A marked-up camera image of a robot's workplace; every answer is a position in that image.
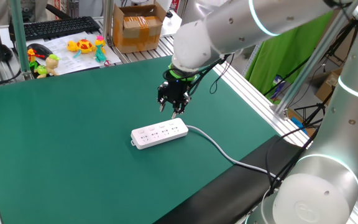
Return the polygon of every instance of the electrical outlet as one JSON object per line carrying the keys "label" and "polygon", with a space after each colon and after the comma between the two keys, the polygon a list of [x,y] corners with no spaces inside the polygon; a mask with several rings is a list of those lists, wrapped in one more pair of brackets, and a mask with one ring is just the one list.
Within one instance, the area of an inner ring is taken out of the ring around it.
{"label": "electrical outlet", "polygon": [[186,136],[188,131],[184,122],[180,118],[176,118],[132,130],[131,143],[138,149],[145,149]]}

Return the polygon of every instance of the green table surface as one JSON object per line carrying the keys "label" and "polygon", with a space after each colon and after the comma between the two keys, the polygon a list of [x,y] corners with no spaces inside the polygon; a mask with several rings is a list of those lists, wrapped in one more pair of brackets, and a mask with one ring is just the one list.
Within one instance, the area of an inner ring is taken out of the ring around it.
{"label": "green table surface", "polygon": [[[140,151],[131,131],[170,119],[157,87],[170,57],[0,87],[4,224],[153,223],[231,164],[202,136]],[[217,75],[205,77],[186,124],[240,159],[276,132]]]}

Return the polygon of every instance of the black keyboard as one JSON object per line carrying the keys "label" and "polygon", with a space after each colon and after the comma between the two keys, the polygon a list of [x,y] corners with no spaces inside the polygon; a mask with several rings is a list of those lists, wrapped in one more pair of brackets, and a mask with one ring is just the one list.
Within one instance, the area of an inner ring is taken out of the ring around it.
{"label": "black keyboard", "polygon": [[[100,26],[90,16],[57,21],[35,22],[24,24],[26,40],[63,37],[80,32],[98,31]],[[11,40],[15,41],[13,26],[9,26]]]}

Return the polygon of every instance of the robotic arm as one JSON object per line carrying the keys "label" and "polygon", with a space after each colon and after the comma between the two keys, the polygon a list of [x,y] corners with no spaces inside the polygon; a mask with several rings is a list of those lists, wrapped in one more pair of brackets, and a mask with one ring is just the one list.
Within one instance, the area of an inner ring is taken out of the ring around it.
{"label": "robotic arm", "polygon": [[185,112],[205,72],[228,55],[309,22],[340,0],[228,0],[205,18],[183,25],[175,35],[174,56],[158,103],[173,104],[173,118]]}
{"label": "robotic arm", "polygon": [[[239,49],[267,40],[347,0],[228,0],[177,32],[158,102],[184,113],[202,78]],[[358,36],[314,143],[246,224],[345,224],[358,198]]]}

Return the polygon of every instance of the computer mouse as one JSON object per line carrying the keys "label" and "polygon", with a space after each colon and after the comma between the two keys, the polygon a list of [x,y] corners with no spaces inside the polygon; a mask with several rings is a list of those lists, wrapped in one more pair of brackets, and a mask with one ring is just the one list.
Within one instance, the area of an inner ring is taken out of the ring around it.
{"label": "computer mouse", "polygon": [[6,45],[2,45],[1,50],[4,53],[4,56],[0,58],[2,61],[6,62],[13,57],[12,51],[9,49],[9,47],[6,47]]}
{"label": "computer mouse", "polygon": [[27,46],[27,50],[29,49],[35,50],[37,55],[45,56],[44,58],[41,58],[43,60],[46,60],[49,55],[53,54],[51,50],[49,50],[46,46],[42,44],[30,44]]}

